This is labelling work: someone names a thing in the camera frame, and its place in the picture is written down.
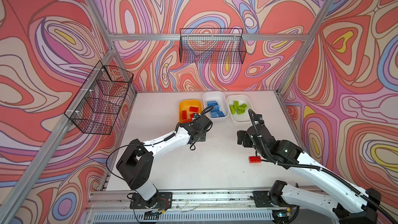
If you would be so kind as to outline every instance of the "colorful psychedelic wallpaper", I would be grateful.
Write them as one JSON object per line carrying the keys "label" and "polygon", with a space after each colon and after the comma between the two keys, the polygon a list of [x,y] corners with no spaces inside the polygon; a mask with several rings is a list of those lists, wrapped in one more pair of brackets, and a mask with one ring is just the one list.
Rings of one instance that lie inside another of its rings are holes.
{"label": "colorful psychedelic wallpaper", "polygon": [[283,94],[311,156],[346,180],[378,189],[395,219],[397,14],[398,0],[336,0]]}
{"label": "colorful psychedelic wallpaper", "polygon": [[[96,0],[114,33],[307,33],[324,0]],[[398,0],[337,0],[283,98],[312,157],[398,206]],[[115,43],[139,91],[276,89],[300,43],[247,41],[243,65],[181,64],[179,42]],[[0,0],[0,204],[107,51],[84,0]],[[110,136],[71,128],[14,223],[78,222]]]}
{"label": "colorful psychedelic wallpaper", "polygon": [[[97,0],[111,33],[307,33],[324,0]],[[247,41],[241,64],[181,64],[179,42],[115,42],[137,91],[274,90],[300,43]]]}
{"label": "colorful psychedelic wallpaper", "polygon": [[[84,0],[0,0],[0,204],[106,52]],[[110,136],[71,127],[14,224],[78,221],[130,102]]]}

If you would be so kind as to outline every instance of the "black wire basket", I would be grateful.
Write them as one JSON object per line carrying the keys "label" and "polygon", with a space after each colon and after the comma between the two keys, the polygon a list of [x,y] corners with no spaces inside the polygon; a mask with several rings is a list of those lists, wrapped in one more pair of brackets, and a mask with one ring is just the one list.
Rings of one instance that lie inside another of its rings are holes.
{"label": "black wire basket", "polygon": [[70,116],[65,115],[83,133],[110,135],[132,79],[125,69],[102,65],[82,101]]}
{"label": "black wire basket", "polygon": [[246,56],[241,28],[180,29],[181,63],[240,63]]}

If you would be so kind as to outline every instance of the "metal extrusion bar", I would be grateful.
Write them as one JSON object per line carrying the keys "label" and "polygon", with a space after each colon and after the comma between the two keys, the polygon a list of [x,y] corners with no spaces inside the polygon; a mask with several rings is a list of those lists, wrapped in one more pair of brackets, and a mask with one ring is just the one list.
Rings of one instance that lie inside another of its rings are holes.
{"label": "metal extrusion bar", "polygon": [[279,105],[281,106],[282,112],[285,114],[286,120],[287,120],[287,122],[289,123],[290,129],[292,130],[293,135],[294,135],[295,138],[296,138],[296,141],[297,141],[298,146],[299,146],[300,148],[302,148],[305,152],[308,153],[307,148],[305,147],[304,142],[303,142],[303,140],[301,139],[301,135],[300,135],[300,133],[298,132],[298,130],[297,130],[295,124],[293,123],[293,120],[292,120],[292,118],[290,117],[290,115],[289,115],[289,113],[288,113],[288,111],[287,111],[286,105],[283,103],[283,100],[282,100],[281,96],[280,96],[278,93],[276,93],[276,92],[275,92],[275,96],[276,96],[276,99],[277,99],[278,102],[279,102]]}
{"label": "metal extrusion bar", "polygon": [[[102,37],[104,38],[107,46],[109,49],[116,49],[115,45],[113,44],[112,40],[109,38],[109,29],[105,24],[105,21],[102,18],[100,10],[98,9],[97,3],[95,0],[85,0],[87,3],[88,8],[90,9],[90,13],[94,18],[95,22],[97,23],[99,30],[101,32]],[[122,61],[119,53],[115,56],[115,62],[118,67],[126,68],[124,62]]]}
{"label": "metal extrusion bar", "polygon": [[[180,34],[109,34],[112,41],[179,41]],[[242,34],[244,41],[305,41],[307,34]]]}
{"label": "metal extrusion bar", "polygon": [[[124,133],[126,132],[127,123],[129,122],[129,119],[130,119],[130,116],[131,116],[131,112],[132,112],[132,108],[134,106],[135,99],[137,98],[137,94],[134,93],[132,97],[133,97],[133,99],[132,99],[132,102],[131,102],[131,105],[130,105],[130,109],[127,112],[126,119],[125,119],[125,121],[123,123],[122,132],[120,133],[119,137],[117,138],[117,140],[115,142],[115,145],[113,146],[114,147],[113,151],[115,149],[117,149],[118,147],[120,147],[120,144],[122,143],[122,140],[123,140]],[[113,153],[112,156],[108,159],[108,167],[110,169],[113,168],[113,164],[115,163],[116,156],[117,156],[117,152]],[[102,180],[101,180],[101,183],[100,183],[100,190],[101,191],[103,190],[103,187],[105,185],[106,179],[108,177],[108,172],[107,171],[108,171],[108,169],[105,167],[105,173],[104,173],[104,175],[102,177]]]}
{"label": "metal extrusion bar", "polygon": [[[114,55],[114,50],[109,50],[107,54],[103,57],[102,62],[109,64]],[[87,78],[86,83],[83,85],[82,89],[88,89],[94,79],[99,73],[99,68],[101,63],[98,65],[98,69],[95,69],[91,76]],[[85,90],[80,90],[76,95],[75,100],[70,105],[70,109],[74,109],[77,104],[82,100],[86,94]],[[22,206],[26,197],[29,195],[33,186],[35,185],[37,179],[40,177],[47,163],[52,158],[54,152],[56,151],[58,145],[61,143],[62,139],[68,132],[68,129],[72,126],[72,122],[63,114],[61,120],[57,123],[54,130],[51,132],[50,136],[44,142],[43,146],[39,149],[36,156],[33,158],[32,162],[29,164],[27,169],[23,172],[21,178],[15,184],[11,192],[8,194],[7,198],[4,200],[2,206],[0,207],[0,224],[11,223],[14,216],[17,214],[19,208]]]}
{"label": "metal extrusion bar", "polygon": [[303,45],[301,45],[301,47],[297,51],[296,56],[293,58],[293,61],[286,70],[286,73],[283,75],[283,79],[277,89],[278,92],[280,92],[283,88],[285,88],[286,84],[289,83],[289,78],[296,71],[297,66],[303,59],[307,49],[310,47],[312,39],[315,37],[316,32],[321,27],[322,22],[325,20],[330,8],[332,7],[335,1],[336,0],[325,0],[324,3],[322,4],[318,14],[314,19],[314,22],[310,27],[310,31],[308,32],[308,38],[306,39],[306,42]]}

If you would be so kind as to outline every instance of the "metal vent grille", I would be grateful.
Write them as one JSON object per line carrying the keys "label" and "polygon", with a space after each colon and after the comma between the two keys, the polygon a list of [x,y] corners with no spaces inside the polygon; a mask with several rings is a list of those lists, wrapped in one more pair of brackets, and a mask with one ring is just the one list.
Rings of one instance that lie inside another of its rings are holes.
{"label": "metal vent grille", "polygon": [[[153,222],[145,220],[143,212],[135,212],[138,221]],[[233,220],[273,220],[271,210],[241,210],[241,211],[170,211],[160,215],[158,222],[181,222],[181,221],[233,221]],[[131,223],[135,221],[133,212],[102,212],[96,213],[94,223]]]}

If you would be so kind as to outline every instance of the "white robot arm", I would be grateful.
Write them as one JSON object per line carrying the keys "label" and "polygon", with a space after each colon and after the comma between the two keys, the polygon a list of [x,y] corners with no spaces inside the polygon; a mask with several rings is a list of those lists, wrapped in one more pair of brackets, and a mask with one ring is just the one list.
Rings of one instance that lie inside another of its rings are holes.
{"label": "white robot arm", "polygon": [[[192,122],[178,123],[173,132],[161,137],[145,142],[135,139],[129,144],[116,168],[129,187],[138,193],[140,198],[135,198],[134,202],[140,201],[139,206],[143,204],[151,208],[158,206],[158,200],[165,200],[148,180],[152,161],[177,147],[190,144],[192,148],[196,142],[205,141],[206,132],[212,127],[212,122],[205,113],[211,110],[212,107],[206,108],[201,114],[195,115]],[[376,211],[379,210],[392,223],[398,223],[379,206],[381,194],[378,191],[364,189],[344,180],[290,141],[276,141],[264,126],[261,115],[255,114],[251,109],[248,111],[253,126],[247,131],[238,131],[238,144],[256,149],[266,162],[272,162],[305,177],[329,194],[306,191],[276,180],[268,192],[272,206],[302,206],[329,216],[341,224],[376,224]]]}
{"label": "white robot arm", "polygon": [[135,139],[127,146],[116,168],[129,187],[142,197],[146,207],[154,206],[159,200],[156,187],[148,180],[153,160],[187,144],[194,150],[196,142],[206,141],[206,132],[213,123],[205,114],[213,108],[207,107],[201,114],[195,114],[191,122],[178,123],[173,132],[145,142]]}
{"label": "white robot arm", "polygon": [[252,126],[238,131],[238,144],[252,147],[266,162],[289,169],[305,177],[329,195],[321,195],[276,180],[268,192],[273,205],[298,205],[331,217],[339,223],[376,224],[382,212],[392,223],[397,223],[380,205],[381,194],[375,189],[364,189],[336,175],[312,159],[300,147],[287,140],[278,140],[264,126],[261,115],[248,110]]}

